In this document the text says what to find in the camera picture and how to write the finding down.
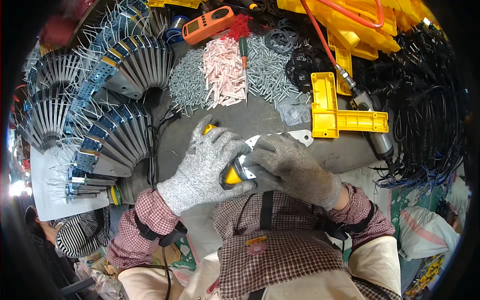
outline plaid apron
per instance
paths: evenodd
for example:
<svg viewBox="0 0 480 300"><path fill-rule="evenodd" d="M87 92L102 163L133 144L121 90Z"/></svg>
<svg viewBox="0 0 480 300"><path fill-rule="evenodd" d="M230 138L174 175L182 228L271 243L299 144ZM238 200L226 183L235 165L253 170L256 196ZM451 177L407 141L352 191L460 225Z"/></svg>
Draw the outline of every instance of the plaid apron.
<svg viewBox="0 0 480 300"><path fill-rule="evenodd" d="M323 208L278 191L219 203L215 228L224 241L218 250L222 299L240 299L247 293L310 274L344 270L341 250L325 232L312 229L320 217L328 217ZM258 247L263 248L261 253L255 254L256 249L252 251L245 242L258 237L266 239ZM387 289L353 282L369 299L388 299L384 293L400 299Z"/></svg>

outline pink flower badge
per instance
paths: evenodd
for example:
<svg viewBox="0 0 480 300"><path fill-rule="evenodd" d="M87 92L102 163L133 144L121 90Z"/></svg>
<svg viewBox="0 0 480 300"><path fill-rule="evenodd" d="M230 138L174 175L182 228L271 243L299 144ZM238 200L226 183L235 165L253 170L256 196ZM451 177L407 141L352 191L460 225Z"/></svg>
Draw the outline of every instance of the pink flower badge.
<svg viewBox="0 0 480 300"><path fill-rule="evenodd" d="M249 255L258 255L265 252L267 249L267 244L263 241L253 243L247 247L247 254Z"/></svg>

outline red fibers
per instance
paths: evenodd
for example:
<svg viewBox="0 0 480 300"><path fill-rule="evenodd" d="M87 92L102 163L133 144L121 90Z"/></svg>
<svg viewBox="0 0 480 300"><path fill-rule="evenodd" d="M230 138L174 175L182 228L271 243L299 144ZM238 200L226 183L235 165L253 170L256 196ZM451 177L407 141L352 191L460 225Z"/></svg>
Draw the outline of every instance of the red fibers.
<svg viewBox="0 0 480 300"><path fill-rule="evenodd" d="M226 37L231 37L238 42L241 36L248 37L250 35L250 30L248 29L247 22L248 20L253 19L250 16L244 14L238 14L237 19L230 24L230 31L221 37L221 39L225 39Z"/></svg>

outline multimeter display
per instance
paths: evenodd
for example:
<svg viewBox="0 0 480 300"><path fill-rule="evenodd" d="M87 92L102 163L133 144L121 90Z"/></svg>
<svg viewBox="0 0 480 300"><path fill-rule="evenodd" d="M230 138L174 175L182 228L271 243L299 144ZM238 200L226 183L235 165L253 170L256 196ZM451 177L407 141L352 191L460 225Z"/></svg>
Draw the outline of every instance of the multimeter display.
<svg viewBox="0 0 480 300"><path fill-rule="evenodd" d="M195 30L197 30L199 27L198 27L198 20L195 20L193 22L191 22L190 24L187 25L187 28L188 28L188 33L192 33L194 32Z"/></svg>

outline orange multimeter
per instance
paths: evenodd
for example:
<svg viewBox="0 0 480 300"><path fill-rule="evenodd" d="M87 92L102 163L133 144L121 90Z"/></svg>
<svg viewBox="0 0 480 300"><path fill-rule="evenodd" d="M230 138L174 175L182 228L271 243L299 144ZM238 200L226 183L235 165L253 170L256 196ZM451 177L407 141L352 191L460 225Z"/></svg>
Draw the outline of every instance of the orange multimeter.
<svg viewBox="0 0 480 300"><path fill-rule="evenodd" d="M229 6L222 6L185 24L182 36L189 45L194 45L229 28L233 21L235 21L235 14L232 9Z"/></svg>

